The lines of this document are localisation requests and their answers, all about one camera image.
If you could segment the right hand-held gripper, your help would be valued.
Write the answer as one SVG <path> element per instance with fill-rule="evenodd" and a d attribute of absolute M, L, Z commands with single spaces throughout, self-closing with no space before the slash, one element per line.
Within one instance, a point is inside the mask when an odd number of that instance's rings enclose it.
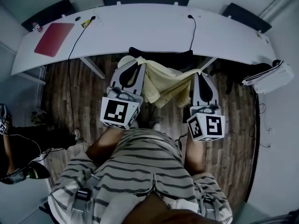
<path fill-rule="evenodd" d="M 208 75 L 195 73 L 192 80 L 192 107 L 187 120 L 193 141 L 213 141 L 225 136 L 225 116 L 221 114 L 219 94 Z"/>

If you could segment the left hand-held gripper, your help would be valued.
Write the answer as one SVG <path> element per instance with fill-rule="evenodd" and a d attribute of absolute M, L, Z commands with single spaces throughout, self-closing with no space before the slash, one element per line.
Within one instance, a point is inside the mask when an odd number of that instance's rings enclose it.
<path fill-rule="evenodd" d="M 107 95 L 102 98 L 100 121 L 109 127 L 129 130 L 143 103 L 141 97 L 146 65 L 127 62 L 115 70 Z"/>

